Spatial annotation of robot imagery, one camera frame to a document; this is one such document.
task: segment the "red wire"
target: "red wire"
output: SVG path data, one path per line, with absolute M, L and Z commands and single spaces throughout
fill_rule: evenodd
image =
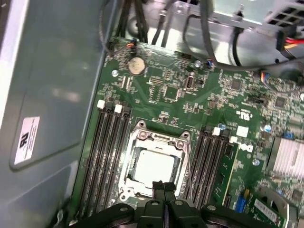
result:
M 287 44 L 304 44 L 304 39 L 286 39 Z

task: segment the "label sticker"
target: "label sticker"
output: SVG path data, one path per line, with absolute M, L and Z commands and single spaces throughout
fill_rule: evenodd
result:
M 249 132 L 249 128 L 247 127 L 243 127 L 243 126 L 237 127 L 237 136 L 247 138 L 248 132 Z
M 276 223 L 277 215 L 273 213 L 268 207 L 266 207 L 262 202 L 260 202 L 258 199 L 255 201 L 255 207 L 259 209 L 264 215 L 267 216 L 271 221 Z
M 14 164 L 32 157 L 40 117 L 26 117 L 23 120 Z

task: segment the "cpu socket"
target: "cpu socket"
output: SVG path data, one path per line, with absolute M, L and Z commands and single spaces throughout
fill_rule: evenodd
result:
M 119 179 L 120 200 L 152 197 L 152 182 L 174 182 L 179 196 L 190 153 L 190 134 L 179 138 L 150 131 L 139 121 L 130 134 Z

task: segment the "blue slot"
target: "blue slot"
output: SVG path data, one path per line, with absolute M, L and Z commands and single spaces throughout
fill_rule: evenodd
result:
M 283 137 L 286 139 L 294 139 L 294 134 L 291 132 L 283 133 Z
M 238 213 L 244 212 L 246 202 L 247 201 L 243 198 L 243 196 L 239 196 L 237 199 L 237 205 L 236 205 L 235 211 Z

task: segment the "motherboard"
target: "motherboard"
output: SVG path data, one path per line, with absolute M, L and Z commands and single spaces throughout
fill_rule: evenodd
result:
M 128 42 L 116 39 L 112 48 Z M 302 216 L 303 117 L 304 95 L 268 91 L 256 72 L 137 43 L 106 57 L 70 213 L 81 219 L 118 202 L 136 207 L 152 197 L 153 181 L 163 181 L 197 208 L 212 202 L 262 220 L 258 210 L 271 223 L 258 205 L 266 188 Z

